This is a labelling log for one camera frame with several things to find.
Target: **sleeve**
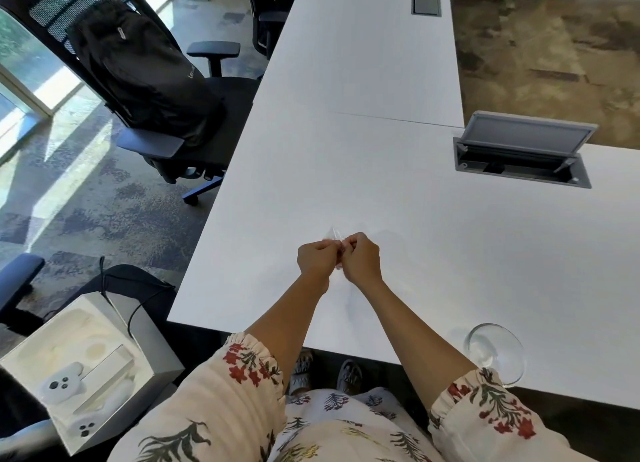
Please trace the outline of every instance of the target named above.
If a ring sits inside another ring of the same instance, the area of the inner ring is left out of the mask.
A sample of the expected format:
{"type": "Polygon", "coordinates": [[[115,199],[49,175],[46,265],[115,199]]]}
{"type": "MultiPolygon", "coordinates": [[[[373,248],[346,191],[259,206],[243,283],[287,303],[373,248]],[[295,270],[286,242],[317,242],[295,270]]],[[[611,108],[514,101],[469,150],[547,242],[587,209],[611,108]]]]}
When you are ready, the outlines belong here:
{"type": "Polygon", "coordinates": [[[267,460],[284,410],[276,360],[251,335],[234,334],[124,435],[109,461],[267,460]]]}
{"type": "Polygon", "coordinates": [[[433,403],[429,432],[448,462],[587,462],[490,369],[457,379],[433,403]]]}

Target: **white box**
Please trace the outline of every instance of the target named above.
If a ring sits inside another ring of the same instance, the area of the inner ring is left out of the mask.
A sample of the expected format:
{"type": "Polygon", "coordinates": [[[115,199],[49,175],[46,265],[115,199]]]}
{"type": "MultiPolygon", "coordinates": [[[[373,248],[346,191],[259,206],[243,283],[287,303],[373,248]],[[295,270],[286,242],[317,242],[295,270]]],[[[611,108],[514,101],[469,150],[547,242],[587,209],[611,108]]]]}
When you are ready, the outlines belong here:
{"type": "Polygon", "coordinates": [[[184,370],[144,308],[134,314],[129,337],[127,322],[138,300],[107,297],[111,304],[99,292],[78,297],[0,360],[37,399],[48,377],[75,361],[83,364],[82,393],[56,405],[43,402],[69,455],[126,430],[184,370]],[[124,377],[133,381],[132,396],[91,435],[71,432],[74,419],[99,408],[124,377]]]}

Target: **person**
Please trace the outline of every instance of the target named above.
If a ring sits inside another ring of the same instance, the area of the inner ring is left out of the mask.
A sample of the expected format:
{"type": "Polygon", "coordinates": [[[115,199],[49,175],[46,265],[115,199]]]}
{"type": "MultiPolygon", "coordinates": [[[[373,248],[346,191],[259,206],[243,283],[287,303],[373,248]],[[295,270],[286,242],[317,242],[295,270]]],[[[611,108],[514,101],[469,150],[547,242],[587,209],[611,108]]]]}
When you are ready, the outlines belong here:
{"type": "Polygon", "coordinates": [[[305,244],[298,265],[300,276],[276,304],[144,416],[110,461],[592,460],[546,428],[495,371],[478,369],[396,297],[383,281],[379,248],[364,233],[305,244]],[[362,374],[352,361],[343,365],[340,390],[309,389],[311,355],[301,347],[340,262],[428,410],[428,433],[386,389],[357,393],[362,374]]]}

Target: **person's right hand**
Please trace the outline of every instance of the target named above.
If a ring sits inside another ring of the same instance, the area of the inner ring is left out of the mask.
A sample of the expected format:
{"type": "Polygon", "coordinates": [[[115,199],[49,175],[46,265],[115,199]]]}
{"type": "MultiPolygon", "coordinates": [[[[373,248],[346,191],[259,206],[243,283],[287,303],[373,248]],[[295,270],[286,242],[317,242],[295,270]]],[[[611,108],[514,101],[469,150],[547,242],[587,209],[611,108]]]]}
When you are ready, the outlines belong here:
{"type": "Polygon", "coordinates": [[[344,276],[362,290],[382,281],[380,248],[360,232],[342,241],[342,269],[344,276]]]}

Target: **foot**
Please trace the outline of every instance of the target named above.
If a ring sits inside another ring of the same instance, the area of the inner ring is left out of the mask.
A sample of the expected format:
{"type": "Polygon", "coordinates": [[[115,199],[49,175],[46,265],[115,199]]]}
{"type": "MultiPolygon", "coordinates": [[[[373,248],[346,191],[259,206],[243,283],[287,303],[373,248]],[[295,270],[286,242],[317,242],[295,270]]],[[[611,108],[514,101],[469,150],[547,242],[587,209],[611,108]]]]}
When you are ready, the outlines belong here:
{"type": "Polygon", "coordinates": [[[289,394],[301,395],[311,389],[311,363],[314,355],[309,349],[303,349],[298,355],[296,365],[293,367],[291,380],[289,381],[289,394]]]}
{"type": "Polygon", "coordinates": [[[362,369],[352,359],[342,363],[335,389],[349,396],[360,394],[362,387],[362,369]]]}

